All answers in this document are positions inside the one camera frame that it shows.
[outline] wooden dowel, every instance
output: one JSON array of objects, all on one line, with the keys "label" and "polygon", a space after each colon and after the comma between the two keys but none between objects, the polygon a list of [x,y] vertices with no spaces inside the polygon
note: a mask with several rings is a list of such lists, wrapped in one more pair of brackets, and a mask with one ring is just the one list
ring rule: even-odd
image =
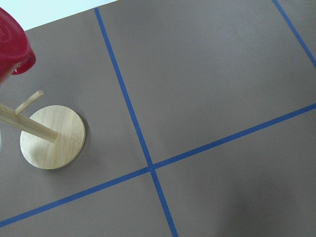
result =
[{"label": "wooden dowel", "polygon": [[25,110],[30,104],[32,104],[34,101],[36,101],[38,98],[40,98],[44,92],[41,90],[38,90],[35,92],[32,96],[30,96],[26,101],[24,101],[18,108],[15,109],[14,113],[15,115],[18,115],[23,110]]},{"label": "wooden dowel", "polygon": [[31,120],[28,117],[16,115],[14,110],[3,104],[0,104],[0,120],[50,142],[54,142],[57,138],[57,132],[41,125],[38,122],[35,122],[34,120]]}]

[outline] round wooden base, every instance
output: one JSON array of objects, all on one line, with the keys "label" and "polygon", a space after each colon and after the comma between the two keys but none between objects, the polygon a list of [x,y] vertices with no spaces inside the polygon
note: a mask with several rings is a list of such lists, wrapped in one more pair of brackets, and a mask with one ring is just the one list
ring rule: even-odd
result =
[{"label": "round wooden base", "polygon": [[73,110],[53,105],[38,110],[30,118],[58,133],[56,140],[49,142],[21,132],[21,151],[31,165],[57,169],[79,154],[85,140],[85,129],[81,118]]}]

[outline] blue tape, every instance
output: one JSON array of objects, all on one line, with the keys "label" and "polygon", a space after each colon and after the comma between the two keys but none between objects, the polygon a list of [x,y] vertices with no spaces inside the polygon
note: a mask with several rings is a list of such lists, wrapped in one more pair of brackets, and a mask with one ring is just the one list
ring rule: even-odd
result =
[{"label": "blue tape", "polygon": [[275,118],[273,120],[270,120],[270,121],[267,121],[267,122],[264,122],[262,124],[259,124],[257,126],[254,126],[254,127],[251,127],[251,128],[248,128],[244,131],[241,131],[241,132],[238,132],[238,133],[235,133],[233,135],[230,135],[228,137],[224,137],[222,139],[219,139],[215,142],[211,142],[209,144],[206,144],[204,146],[201,146],[201,147],[198,147],[198,148],[195,148],[193,150],[190,150],[188,152],[184,152],[180,155],[177,155],[175,157],[172,157],[172,158],[169,158],[169,159],[166,159],[166,160],[163,160],[161,162],[158,162],[156,164],[154,164],[154,169],[158,169],[158,168],[161,168],[161,167],[164,167],[166,165],[169,165],[169,164],[172,164],[174,162],[177,162],[179,160],[182,160],[182,159],[185,159],[185,158],[188,158],[188,157],[191,157],[193,155],[196,155],[198,153],[201,153],[201,152],[204,152],[206,150],[209,150],[209,149],[212,149],[214,147],[217,147],[217,146],[220,146],[220,145],[223,145],[225,143],[228,143],[230,141],[233,141],[235,139],[238,139],[240,137],[243,137],[243,136],[246,136],[246,135],[249,135],[251,133],[254,133],[256,131],[259,131],[259,130],[262,130],[264,128],[267,128],[267,127],[270,127],[272,125],[275,125],[277,123],[280,123],[280,122],[283,122],[285,120],[288,120],[288,119],[291,119],[295,116],[298,116],[298,115],[301,115],[301,114],[304,114],[306,112],[309,112],[311,110],[314,110],[316,109],[316,104],[312,104],[312,105],[309,105],[309,106],[306,106],[302,109],[299,109],[299,110],[296,110],[294,112],[291,112],[289,114],[286,114],[286,115],[283,115],[283,116],[280,116],[278,118]]},{"label": "blue tape", "polygon": [[148,148],[147,148],[147,145],[146,145],[146,142],[145,142],[142,130],[140,129],[140,126],[139,126],[139,123],[138,123],[135,111],[134,111],[133,106],[132,106],[132,102],[130,101],[130,98],[128,96],[127,89],[125,87],[122,75],[120,73],[117,60],[116,60],[116,58],[114,56],[114,53],[113,53],[113,50],[112,50],[112,46],[110,44],[110,40],[109,40],[108,34],[106,32],[103,20],[101,18],[99,9],[95,8],[94,11],[95,11],[95,14],[96,14],[96,17],[97,17],[97,20],[98,20],[98,23],[99,23],[99,26],[100,26],[100,29],[101,29],[101,33],[102,33],[105,45],[106,45],[106,47],[108,49],[109,56],[110,56],[110,59],[111,59],[112,64],[113,64],[115,74],[117,75],[118,82],[119,82],[120,88],[122,90],[124,100],[126,102],[129,114],[130,114],[131,119],[133,121],[135,130],[136,130],[136,133],[137,133],[137,136],[138,136],[138,140],[140,142],[140,145],[142,147],[143,153],[145,155],[146,162],[147,162],[148,166],[150,166],[150,165],[153,164],[153,162],[151,160],[151,157],[150,157],[150,154],[149,154],[149,151],[148,151]]},{"label": "blue tape", "polygon": [[99,23],[99,26],[100,26],[100,29],[101,29],[101,33],[102,33],[105,45],[106,45],[106,47],[108,49],[110,59],[111,59],[112,64],[113,64],[114,71],[115,71],[115,73],[117,75],[118,82],[119,82],[120,88],[121,88],[123,96],[124,96],[124,100],[126,102],[129,114],[130,114],[131,119],[133,121],[135,130],[136,130],[136,133],[137,133],[137,136],[138,136],[138,140],[139,140],[140,145],[142,147],[142,150],[143,150],[143,153],[144,153],[147,165],[148,165],[148,167],[150,169],[150,173],[151,173],[151,176],[152,176],[152,179],[153,179],[153,182],[154,182],[154,185],[155,185],[155,188],[156,188],[156,191],[157,191],[157,194],[158,194],[161,206],[163,208],[165,217],[167,219],[167,222],[168,222],[171,234],[172,234],[173,237],[177,237],[178,233],[177,233],[176,227],[174,225],[174,222],[173,222],[171,213],[169,211],[169,207],[168,207],[167,201],[166,201],[166,199],[164,197],[164,194],[163,194],[163,191],[162,191],[159,179],[157,177],[156,171],[153,169],[153,161],[152,161],[152,159],[150,157],[150,154],[149,154],[149,151],[148,151],[148,147],[147,147],[146,142],[145,142],[145,138],[143,136],[143,133],[142,133],[142,130],[141,130],[140,125],[138,123],[135,111],[134,111],[132,103],[130,101],[130,98],[129,98],[129,95],[128,95],[128,92],[127,92],[127,89],[126,89],[126,86],[125,86],[125,83],[124,83],[124,80],[123,80],[123,77],[122,77],[122,75],[120,73],[119,66],[118,66],[117,60],[115,58],[114,52],[112,50],[112,46],[111,46],[108,34],[106,32],[106,29],[105,29],[105,26],[104,26],[104,23],[103,23],[100,11],[99,11],[98,8],[95,8],[94,11],[95,11],[95,14],[96,14],[96,17],[97,17],[97,20],[98,20],[98,23]]},{"label": "blue tape", "polygon": [[65,198],[62,198],[60,200],[57,200],[57,201],[54,201],[54,202],[51,202],[49,204],[46,204],[44,206],[40,206],[38,208],[35,208],[33,210],[30,210],[30,211],[27,211],[27,212],[24,212],[22,214],[19,214],[17,216],[13,216],[9,219],[6,219],[6,220],[3,220],[0,222],[0,228],[1,227],[4,227],[4,226],[7,226],[7,225],[10,225],[14,222],[18,222],[18,221],[21,221],[25,218],[28,218],[28,217],[31,217],[31,216],[34,216],[34,215],[37,215],[39,213],[42,213],[42,212],[45,212],[45,211],[48,211],[50,209],[53,209],[55,207],[58,207],[58,206],[61,206],[61,205],[64,205],[66,203],[69,203],[71,201],[74,201],[74,200],[77,200],[79,198],[82,198],[84,196],[87,196],[87,195],[90,195],[90,194],[93,194],[93,193],[96,193],[100,190],[103,190],[103,189],[106,189],[108,187],[111,187],[113,185],[116,185],[116,184],[119,184],[119,183],[122,183],[124,181],[127,181],[129,179],[132,179],[132,178],[135,178],[137,176],[140,176],[142,174],[145,174],[147,172],[149,172],[150,169],[148,167],[146,168],[142,168],[142,169],[139,169],[137,171],[134,171],[134,172],[131,172],[129,174],[126,174],[126,175],[123,175],[119,178],[116,178],[116,179],[113,179],[111,181],[108,181],[108,182],[105,182],[103,184],[100,184],[100,185],[97,185],[97,186],[94,186],[90,189],[86,189],[84,191],[81,191],[79,193],[76,193],[76,194],[73,194],[73,195],[70,195],[68,197],[65,197]]},{"label": "blue tape", "polygon": [[281,13],[281,15],[283,16],[284,20],[286,21],[286,23],[288,24],[289,28],[291,29],[291,31],[293,32],[293,34],[295,35],[296,39],[298,40],[298,42],[300,43],[301,47],[304,49],[305,53],[307,54],[307,56],[309,57],[310,61],[312,62],[312,64],[314,65],[314,67],[316,68],[316,60],[313,56],[313,54],[311,53],[311,51],[308,49],[307,45],[305,44],[305,42],[303,41],[302,37],[300,36],[300,34],[298,33],[298,31],[296,30],[296,28],[294,27],[293,23],[291,22],[291,20],[288,18],[288,16],[286,15],[285,11],[283,10],[283,8],[281,7],[281,5],[278,3],[277,0],[272,0],[272,2],[275,4],[275,6],[277,7],[278,11]]}]

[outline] red plastic container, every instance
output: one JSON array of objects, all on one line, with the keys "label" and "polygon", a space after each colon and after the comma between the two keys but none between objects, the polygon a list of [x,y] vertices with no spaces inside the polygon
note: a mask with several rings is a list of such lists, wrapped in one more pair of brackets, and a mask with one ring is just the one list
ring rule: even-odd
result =
[{"label": "red plastic container", "polygon": [[19,23],[0,7],[0,85],[11,74],[21,74],[36,61]]}]

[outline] wooden stand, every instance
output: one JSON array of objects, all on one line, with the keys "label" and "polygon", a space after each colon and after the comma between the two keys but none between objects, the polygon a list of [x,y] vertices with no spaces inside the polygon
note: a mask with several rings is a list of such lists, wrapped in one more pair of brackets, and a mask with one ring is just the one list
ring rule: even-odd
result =
[{"label": "wooden stand", "polygon": [[22,130],[21,151],[31,165],[57,169],[70,163],[81,151],[84,124],[73,110],[58,105],[42,108],[30,118],[19,114],[41,95],[41,91],[35,93],[15,111],[0,104],[0,120]]}]

